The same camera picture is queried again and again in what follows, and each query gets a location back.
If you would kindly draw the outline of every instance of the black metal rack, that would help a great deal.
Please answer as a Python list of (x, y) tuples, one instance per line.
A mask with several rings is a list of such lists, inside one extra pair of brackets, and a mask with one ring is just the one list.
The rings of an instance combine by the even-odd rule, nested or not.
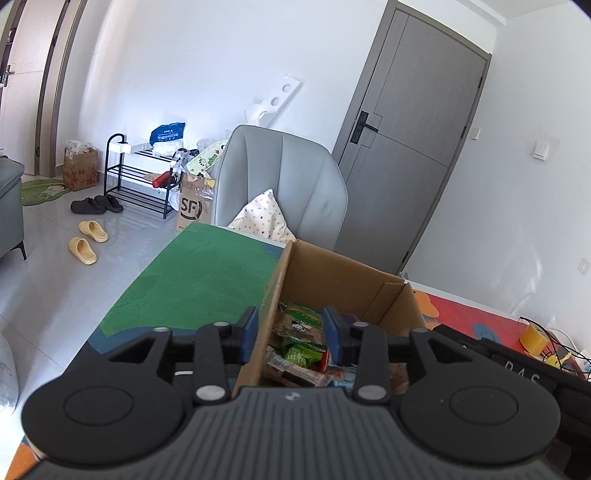
[[(152, 182), (145, 179), (145, 175), (150, 174), (152, 172), (148, 170), (143, 170), (138, 167), (133, 167), (131, 165), (126, 165), (124, 163), (125, 153), (119, 154), (119, 163), (109, 167), (109, 146), (111, 142), (117, 137), (121, 137), (121, 141), (119, 143), (127, 143), (124, 134), (112, 135), (107, 141), (107, 148), (105, 150), (105, 195), (111, 194), (117, 197), (119, 200), (123, 200), (124, 202), (133, 203), (134, 205), (138, 205), (142, 208), (151, 210), (153, 212), (162, 213), (163, 218), (165, 219), (168, 216), (168, 214), (173, 211), (173, 208), (168, 201), (170, 198), (170, 190), (172, 190), (174, 187), (178, 185), (178, 182), (174, 181), (172, 167), (170, 167), (170, 178), (168, 179), (166, 185), (162, 187), (166, 191), (166, 197), (164, 200), (157, 196), (150, 195), (149, 193), (144, 193), (139, 190), (134, 190), (133, 188), (121, 185), (123, 179), (130, 179), (133, 181), (138, 181), (140, 183), (145, 183), (146, 185), (149, 185), (150, 188), (152, 188)], [(152, 150), (142, 150), (139, 152), (134, 152), (133, 155), (141, 155), (143, 157), (154, 158), (156, 160), (161, 160), (168, 164), (170, 164), (173, 160), (172, 157), (155, 155)], [(117, 184), (112, 188), (108, 188), (107, 185), (107, 178), (109, 176), (109, 172), (115, 172), (117, 175)]]

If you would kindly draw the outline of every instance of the chair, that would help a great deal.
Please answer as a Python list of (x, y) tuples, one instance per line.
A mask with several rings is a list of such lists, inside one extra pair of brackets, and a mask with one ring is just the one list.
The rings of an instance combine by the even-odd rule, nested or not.
[(228, 226), (256, 196), (273, 193), (299, 239), (333, 250), (347, 210), (347, 189), (322, 145), (266, 128), (234, 130), (220, 161), (214, 225)]
[(24, 171), (20, 163), (0, 157), (0, 257), (19, 248), (23, 259), (27, 259), (21, 196)]

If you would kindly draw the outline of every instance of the blue plastic bag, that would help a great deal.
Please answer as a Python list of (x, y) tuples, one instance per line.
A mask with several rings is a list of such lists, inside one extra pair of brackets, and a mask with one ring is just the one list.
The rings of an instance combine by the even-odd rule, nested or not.
[(150, 145), (154, 146), (155, 143), (160, 142), (172, 142), (174, 140), (182, 139), (184, 135), (185, 124), (175, 123), (169, 125), (160, 125), (150, 135)]

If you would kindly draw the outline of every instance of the table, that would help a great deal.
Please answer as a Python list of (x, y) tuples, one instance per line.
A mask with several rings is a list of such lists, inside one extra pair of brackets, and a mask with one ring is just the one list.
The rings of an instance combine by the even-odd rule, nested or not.
[[(217, 320), (236, 321), (245, 307), (261, 304), (283, 247), (227, 228), (192, 224), (121, 295), (68, 369), (154, 327), (168, 326), (175, 335), (189, 335)], [(428, 326), (444, 323), (474, 338), (489, 335), (523, 352), (518, 338), (525, 325), (511, 316), (411, 284)], [(18, 478), (35, 463), (23, 440), (7, 479)]]

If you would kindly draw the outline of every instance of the sf cardboard box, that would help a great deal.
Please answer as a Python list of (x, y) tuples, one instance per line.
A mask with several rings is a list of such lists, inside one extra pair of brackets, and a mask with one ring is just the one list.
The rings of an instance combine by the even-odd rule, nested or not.
[(72, 191), (94, 187), (97, 182), (99, 153), (92, 148), (87, 153), (75, 154), (66, 148), (64, 154), (64, 183)]
[(379, 326), (390, 336), (408, 335), (424, 327), (413, 289), (402, 278), (380, 272), (350, 258), (301, 240), (287, 244), (259, 313), (259, 334), (251, 361), (238, 375), (234, 393), (258, 385), (272, 327), (280, 317), (279, 302), (294, 302), (321, 312), (334, 306), (342, 314)]
[(177, 216), (179, 232), (193, 222), (211, 224), (215, 184), (215, 180), (183, 173)]

